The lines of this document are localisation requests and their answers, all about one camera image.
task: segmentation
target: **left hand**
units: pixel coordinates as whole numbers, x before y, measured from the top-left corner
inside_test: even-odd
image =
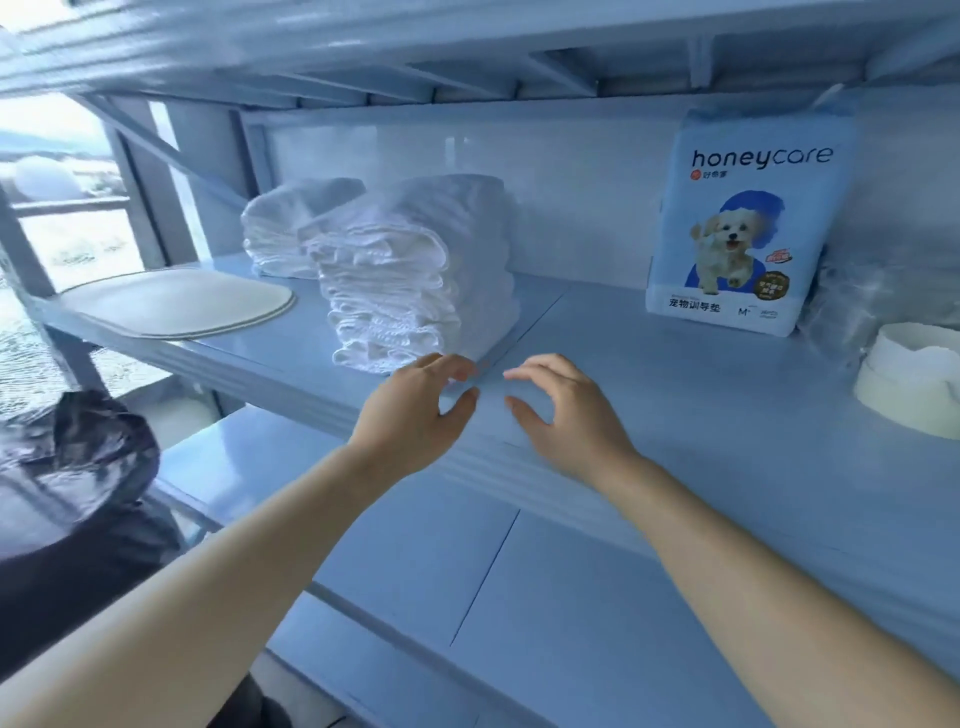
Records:
[[[457,441],[480,396],[473,387],[441,415],[440,393],[451,379],[465,381],[475,371],[459,354],[438,353],[396,370],[367,399],[347,448],[393,482],[423,470]]]

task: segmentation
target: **black trash bag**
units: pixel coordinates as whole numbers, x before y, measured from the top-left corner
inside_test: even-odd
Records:
[[[0,682],[183,550],[142,500],[159,468],[147,422],[99,392],[67,392],[0,425]],[[211,728],[289,728],[247,675]]]

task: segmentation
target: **left arm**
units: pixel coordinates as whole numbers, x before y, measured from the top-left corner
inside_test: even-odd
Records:
[[[439,354],[397,371],[346,445],[0,685],[0,725],[205,726],[357,517],[460,436],[477,391],[445,415],[438,398],[472,372]]]

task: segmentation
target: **dog face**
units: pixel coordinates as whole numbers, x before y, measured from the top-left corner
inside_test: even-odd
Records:
[[[751,209],[728,209],[710,217],[704,224],[703,236],[712,234],[731,253],[750,249],[763,234],[763,215]]]

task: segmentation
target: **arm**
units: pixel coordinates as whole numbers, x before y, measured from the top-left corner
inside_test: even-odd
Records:
[[[0,686],[0,725],[206,725],[364,509],[460,436],[476,390],[442,416],[438,398],[472,371],[431,354],[395,373],[345,446]]]
[[[642,531],[778,726],[960,725],[960,687],[637,454],[603,393],[573,364],[533,356],[504,376],[550,395],[552,425],[521,400],[507,403],[542,456]]]

